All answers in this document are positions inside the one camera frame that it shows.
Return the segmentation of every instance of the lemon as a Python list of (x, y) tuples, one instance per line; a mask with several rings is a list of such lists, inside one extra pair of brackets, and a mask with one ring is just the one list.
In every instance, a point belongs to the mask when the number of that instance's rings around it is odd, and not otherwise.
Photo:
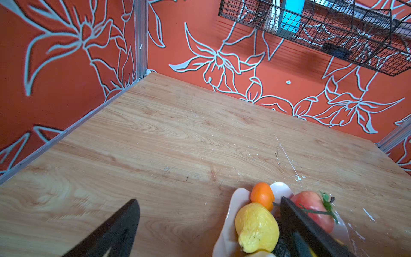
[(259, 203), (242, 207), (235, 219), (238, 242), (244, 252), (272, 252), (279, 237), (278, 224), (272, 214)]

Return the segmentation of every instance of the fruit plate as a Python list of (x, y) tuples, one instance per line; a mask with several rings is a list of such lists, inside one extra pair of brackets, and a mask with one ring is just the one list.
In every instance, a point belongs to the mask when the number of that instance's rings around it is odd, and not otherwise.
[[(290, 198), (293, 196), (291, 189), (283, 182), (275, 182), (271, 184), (270, 187), (274, 193), (275, 203), (277, 204), (280, 204), (281, 197), (285, 196)], [(233, 193), (226, 220), (224, 221), (220, 236), (217, 239), (212, 251), (212, 257), (237, 257), (246, 255), (246, 253), (241, 251), (240, 245), (238, 244), (238, 236), (234, 225), (234, 219), (236, 218), (237, 212), (244, 205), (250, 203), (250, 194), (251, 192), (245, 188), (238, 188)], [(271, 213), (274, 216), (277, 216), (276, 213), (278, 214), (278, 212), (279, 207), (274, 206)], [(345, 245), (350, 245), (347, 226), (337, 213), (335, 213), (335, 215), (339, 224), (334, 226), (331, 236), (341, 240)]]

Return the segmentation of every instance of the black wire basket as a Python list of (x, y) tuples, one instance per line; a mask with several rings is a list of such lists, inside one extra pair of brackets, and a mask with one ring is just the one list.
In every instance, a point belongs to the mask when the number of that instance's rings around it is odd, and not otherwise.
[(294, 12), (296, 2), (221, 0), (219, 16), (390, 76), (411, 68), (411, 25), (393, 20), (391, 9), (305, 0)]

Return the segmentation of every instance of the orange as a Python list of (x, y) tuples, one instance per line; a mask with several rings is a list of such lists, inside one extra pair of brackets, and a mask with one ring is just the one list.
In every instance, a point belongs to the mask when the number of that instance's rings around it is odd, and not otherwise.
[(274, 194), (270, 188), (270, 185), (264, 182), (260, 182), (254, 186), (253, 190), (251, 191), (250, 200), (253, 203), (259, 203), (268, 211), (271, 211), (274, 208), (272, 204), (275, 200)]

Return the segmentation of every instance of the orange wall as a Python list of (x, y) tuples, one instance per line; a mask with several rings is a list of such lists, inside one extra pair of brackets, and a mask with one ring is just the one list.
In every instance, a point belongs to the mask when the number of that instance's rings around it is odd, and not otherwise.
[(135, 80), (133, 0), (62, 2), (0, 2), (0, 175)]
[[(390, 77), (255, 32), (219, 17), (220, 0), (149, 3), (148, 67), (159, 73), (373, 142), (410, 114), (411, 71)], [(394, 3), (397, 18), (410, 11)]]

